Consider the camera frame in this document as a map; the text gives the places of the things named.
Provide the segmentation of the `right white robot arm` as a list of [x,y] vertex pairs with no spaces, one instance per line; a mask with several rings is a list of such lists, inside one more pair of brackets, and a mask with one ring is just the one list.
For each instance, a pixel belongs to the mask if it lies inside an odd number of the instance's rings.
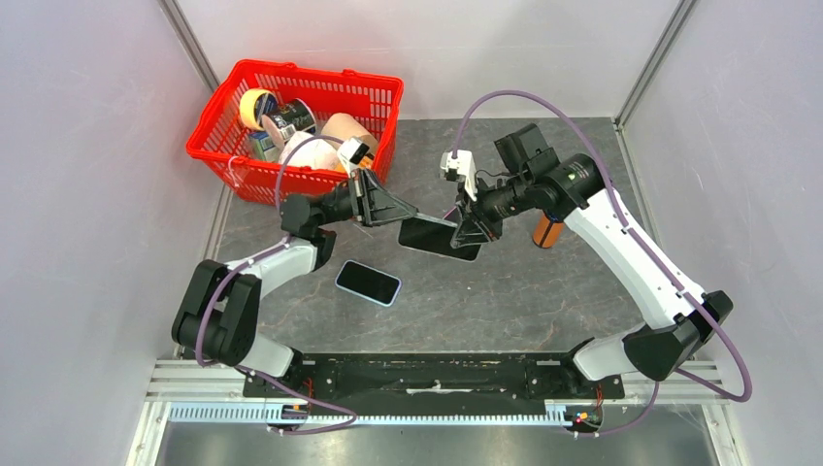
[[560,384],[583,397],[599,380],[639,372],[665,380],[693,356],[733,309],[728,295],[706,292],[688,279],[631,217],[616,191],[608,190],[594,160],[583,153],[560,160],[536,124],[496,141],[510,175],[488,185],[477,178],[468,150],[444,152],[440,170],[458,184],[460,216],[454,248],[501,238],[505,219],[539,210],[565,225],[594,250],[627,289],[643,323],[607,338],[588,340],[567,357]]

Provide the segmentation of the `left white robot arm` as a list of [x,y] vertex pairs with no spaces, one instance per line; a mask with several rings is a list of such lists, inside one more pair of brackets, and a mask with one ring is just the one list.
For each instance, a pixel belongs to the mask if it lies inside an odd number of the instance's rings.
[[287,397],[303,387],[302,354],[258,332],[262,298],[329,261],[337,235],[328,225],[353,219],[383,226],[413,218],[418,209],[386,190],[373,171],[357,169],[327,193],[288,195],[278,211],[285,233],[279,242],[247,258],[206,259],[195,267],[171,337],[199,364],[266,374],[268,385]]

